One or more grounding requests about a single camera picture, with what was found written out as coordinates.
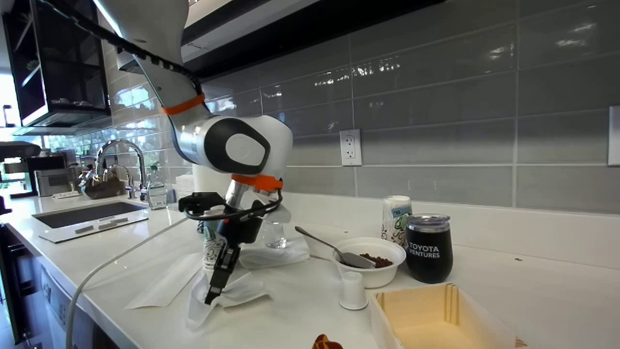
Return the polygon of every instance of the spoon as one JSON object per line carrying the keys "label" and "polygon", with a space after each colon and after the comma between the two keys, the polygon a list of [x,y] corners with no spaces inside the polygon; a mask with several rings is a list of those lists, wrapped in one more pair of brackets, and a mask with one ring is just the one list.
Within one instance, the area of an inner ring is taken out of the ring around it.
{"label": "spoon", "polygon": [[299,231],[299,233],[307,235],[309,239],[315,239],[315,241],[319,241],[319,243],[322,243],[322,245],[326,245],[326,247],[332,247],[332,249],[338,253],[342,264],[346,264],[346,266],[353,266],[353,268],[361,268],[361,270],[371,270],[371,268],[375,268],[375,262],[373,262],[373,260],[363,259],[363,257],[359,257],[359,255],[342,253],[342,251],[336,249],[334,245],[330,245],[330,243],[326,243],[326,241],[311,235],[311,233],[309,233],[307,229],[303,229],[303,228],[295,228],[295,231]]}

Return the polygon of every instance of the kitchen counter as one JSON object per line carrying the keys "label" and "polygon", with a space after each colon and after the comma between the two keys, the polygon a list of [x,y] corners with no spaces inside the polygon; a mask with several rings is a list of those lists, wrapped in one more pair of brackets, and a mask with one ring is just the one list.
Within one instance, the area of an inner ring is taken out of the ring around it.
{"label": "kitchen counter", "polygon": [[[80,200],[14,200],[14,214],[3,216],[65,290],[76,286],[100,264],[129,247],[183,220],[175,208],[154,212],[150,222],[53,245],[38,237],[43,226],[32,214],[88,206]],[[82,307],[121,348],[313,348],[319,334],[353,349],[377,349],[371,313],[340,307],[340,278],[332,262],[311,259],[301,264],[255,270],[270,299],[239,309],[218,309],[210,323],[187,328],[191,288],[167,309],[131,311],[127,305],[177,260],[202,253],[197,224],[158,237],[131,257],[104,270],[86,290]],[[326,239],[338,229],[321,229]],[[448,280],[512,328],[530,348],[620,348],[620,272],[522,255],[456,245],[456,268]],[[417,288],[404,266],[388,290]]]}

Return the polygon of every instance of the white bowl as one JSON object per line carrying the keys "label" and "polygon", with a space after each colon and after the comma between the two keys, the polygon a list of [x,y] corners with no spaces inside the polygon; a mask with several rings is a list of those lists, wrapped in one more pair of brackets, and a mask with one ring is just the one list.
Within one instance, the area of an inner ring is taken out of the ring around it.
{"label": "white bowl", "polygon": [[340,268],[340,272],[363,274],[365,288],[388,286],[396,278],[398,268],[406,262],[406,257],[408,257],[404,247],[392,241],[384,241],[381,237],[346,239],[336,243],[334,247],[338,247],[342,253],[371,255],[371,257],[381,257],[392,262],[392,266],[386,266],[386,268],[361,270],[361,268],[352,268],[342,264],[338,255],[334,253],[334,262]]}

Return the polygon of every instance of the robotic arm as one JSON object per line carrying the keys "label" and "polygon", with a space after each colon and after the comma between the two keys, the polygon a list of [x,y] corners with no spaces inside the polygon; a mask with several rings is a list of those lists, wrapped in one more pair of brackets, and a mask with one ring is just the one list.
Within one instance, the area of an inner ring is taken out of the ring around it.
{"label": "robotic arm", "polygon": [[[121,37],[169,63],[183,65],[187,0],[96,0],[96,5]],[[282,200],[282,175],[293,148],[293,134],[272,117],[214,117],[193,80],[150,61],[138,61],[138,65],[173,125],[177,152],[191,164],[233,175],[228,198],[193,195],[181,202],[181,208],[197,220],[210,206],[226,206],[226,220],[220,226],[226,247],[216,262],[206,299],[212,305],[235,270],[239,245],[255,243],[262,216],[268,212],[260,202],[255,202],[253,210],[243,210],[243,196],[259,191],[276,193]]]}

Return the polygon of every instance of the ceiling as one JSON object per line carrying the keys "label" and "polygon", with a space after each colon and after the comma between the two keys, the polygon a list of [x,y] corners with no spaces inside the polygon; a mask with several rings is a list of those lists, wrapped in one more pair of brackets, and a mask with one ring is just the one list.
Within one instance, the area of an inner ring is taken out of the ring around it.
{"label": "ceiling", "polygon": [[[0,0],[0,12],[9,12],[14,6],[14,0]],[[0,70],[9,69],[7,41],[5,41],[5,26],[0,26]]]}

